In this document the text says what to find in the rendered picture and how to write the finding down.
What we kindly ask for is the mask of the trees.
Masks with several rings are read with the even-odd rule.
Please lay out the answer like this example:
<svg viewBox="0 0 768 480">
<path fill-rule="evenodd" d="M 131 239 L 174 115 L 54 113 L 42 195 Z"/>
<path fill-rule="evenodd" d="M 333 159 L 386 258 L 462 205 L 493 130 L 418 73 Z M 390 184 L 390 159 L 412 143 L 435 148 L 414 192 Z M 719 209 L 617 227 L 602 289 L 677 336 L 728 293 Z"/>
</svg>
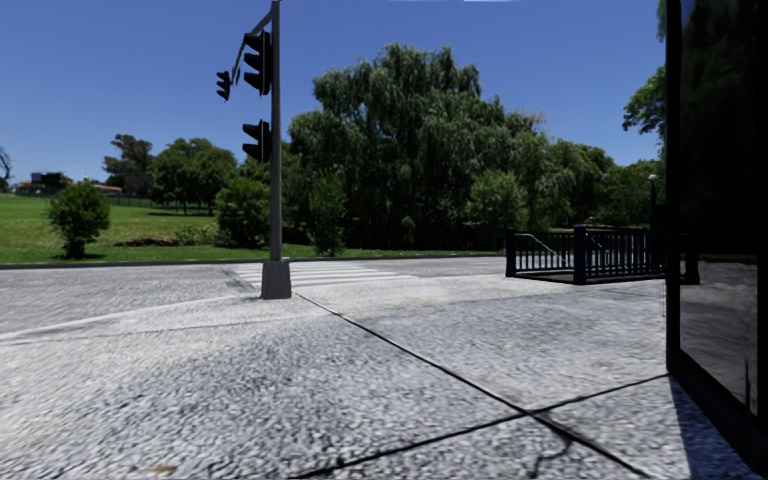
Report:
<svg viewBox="0 0 768 480">
<path fill-rule="evenodd" d="M 496 250 L 503 230 L 577 223 L 632 227 L 651 217 L 650 174 L 601 148 L 550 137 L 543 116 L 481 99 L 479 72 L 445 47 L 390 44 L 372 60 L 313 79 L 318 109 L 294 116 L 282 146 L 284 240 L 319 255 L 344 247 Z M 105 157 L 107 185 L 216 215 L 216 240 L 268 241 L 269 167 L 204 138 L 152 155 L 127 134 Z"/>
</svg>

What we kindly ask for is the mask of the traffic light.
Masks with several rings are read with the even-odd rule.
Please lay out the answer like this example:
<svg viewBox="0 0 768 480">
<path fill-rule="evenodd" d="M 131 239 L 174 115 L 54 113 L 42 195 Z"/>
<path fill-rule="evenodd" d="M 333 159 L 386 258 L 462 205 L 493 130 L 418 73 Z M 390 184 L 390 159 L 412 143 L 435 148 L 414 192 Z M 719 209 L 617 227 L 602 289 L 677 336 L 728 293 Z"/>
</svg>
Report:
<svg viewBox="0 0 768 480">
<path fill-rule="evenodd" d="M 290 265 L 282 259 L 282 162 L 281 162 L 281 54 L 280 0 L 272 0 L 269 12 L 243 36 L 231 70 L 217 74 L 217 94 L 227 100 L 231 87 L 243 78 L 260 95 L 271 97 L 271 117 L 243 131 L 255 142 L 243 150 L 270 168 L 270 257 L 262 267 L 263 300 L 288 299 L 292 294 Z"/>
</svg>

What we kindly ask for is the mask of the dark stairway railing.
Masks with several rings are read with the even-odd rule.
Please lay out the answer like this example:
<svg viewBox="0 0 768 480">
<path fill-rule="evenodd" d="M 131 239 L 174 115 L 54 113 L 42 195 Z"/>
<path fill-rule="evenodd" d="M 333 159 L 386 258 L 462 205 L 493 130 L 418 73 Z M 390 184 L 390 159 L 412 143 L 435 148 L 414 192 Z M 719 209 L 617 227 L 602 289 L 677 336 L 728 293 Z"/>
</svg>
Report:
<svg viewBox="0 0 768 480">
<path fill-rule="evenodd" d="M 651 186 L 648 229 L 595 229 L 577 224 L 567 232 L 527 233 L 509 227 L 505 231 L 505 275 L 568 274 L 566 281 L 575 285 L 665 277 L 667 206 L 658 202 L 659 177 L 652 174 L 648 181 Z"/>
</svg>

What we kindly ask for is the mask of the tree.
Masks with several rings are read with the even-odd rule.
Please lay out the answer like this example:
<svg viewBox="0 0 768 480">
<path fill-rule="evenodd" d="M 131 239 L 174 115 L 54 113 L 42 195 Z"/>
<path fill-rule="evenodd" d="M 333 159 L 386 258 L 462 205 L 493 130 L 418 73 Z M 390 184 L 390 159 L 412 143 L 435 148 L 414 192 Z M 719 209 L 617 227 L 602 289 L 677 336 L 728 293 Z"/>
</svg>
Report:
<svg viewBox="0 0 768 480">
<path fill-rule="evenodd" d="M 63 239 L 65 258 L 85 257 L 93 243 L 111 224 L 110 204 L 91 183 L 66 187 L 50 198 L 46 215 L 51 228 Z"/>
</svg>

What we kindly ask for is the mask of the glass tower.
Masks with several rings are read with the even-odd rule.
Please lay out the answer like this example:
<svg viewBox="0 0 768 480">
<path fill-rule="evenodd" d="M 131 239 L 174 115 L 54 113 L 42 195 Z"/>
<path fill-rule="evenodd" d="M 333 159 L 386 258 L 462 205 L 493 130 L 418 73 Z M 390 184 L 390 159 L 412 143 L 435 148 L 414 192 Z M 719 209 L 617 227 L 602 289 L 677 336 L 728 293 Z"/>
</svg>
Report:
<svg viewBox="0 0 768 480">
<path fill-rule="evenodd" d="M 664 0 L 666 362 L 693 480 L 768 480 L 768 0 Z"/>
</svg>

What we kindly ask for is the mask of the row of buildings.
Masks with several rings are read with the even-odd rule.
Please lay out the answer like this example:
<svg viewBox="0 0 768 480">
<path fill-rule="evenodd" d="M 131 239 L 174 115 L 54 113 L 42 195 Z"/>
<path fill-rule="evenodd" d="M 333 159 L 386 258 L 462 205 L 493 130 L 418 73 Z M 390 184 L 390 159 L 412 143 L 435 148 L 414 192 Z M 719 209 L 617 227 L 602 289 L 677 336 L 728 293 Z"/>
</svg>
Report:
<svg viewBox="0 0 768 480">
<path fill-rule="evenodd" d="M 82 181 L 74 181 L 62 172 L 33 172 L 30 180 L 12 185 L 11 192 L 19 196 L 48 197 L 79 184 L 90 184 L 106 196 L 123 194 L 120 187 L 104 185 L 88 177 L 84 177 Z"/>
</svg>

